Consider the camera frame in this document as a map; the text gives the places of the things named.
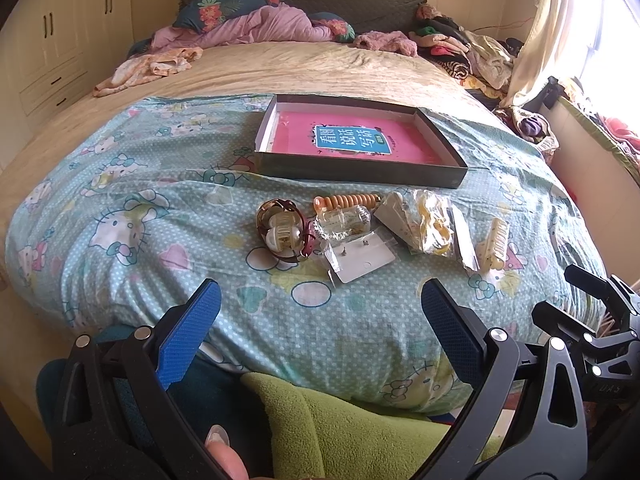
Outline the person's left hand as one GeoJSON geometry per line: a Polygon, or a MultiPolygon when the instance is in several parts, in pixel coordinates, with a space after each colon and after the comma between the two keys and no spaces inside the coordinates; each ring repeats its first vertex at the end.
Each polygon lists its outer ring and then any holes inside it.
{"type": "Polygon", "coordinates": [[[226,430],[219,425],[211,426],[204,445],[209,454],[232,480],[248,480],[247,470],[241,457],[231,447],[226,430]]]}

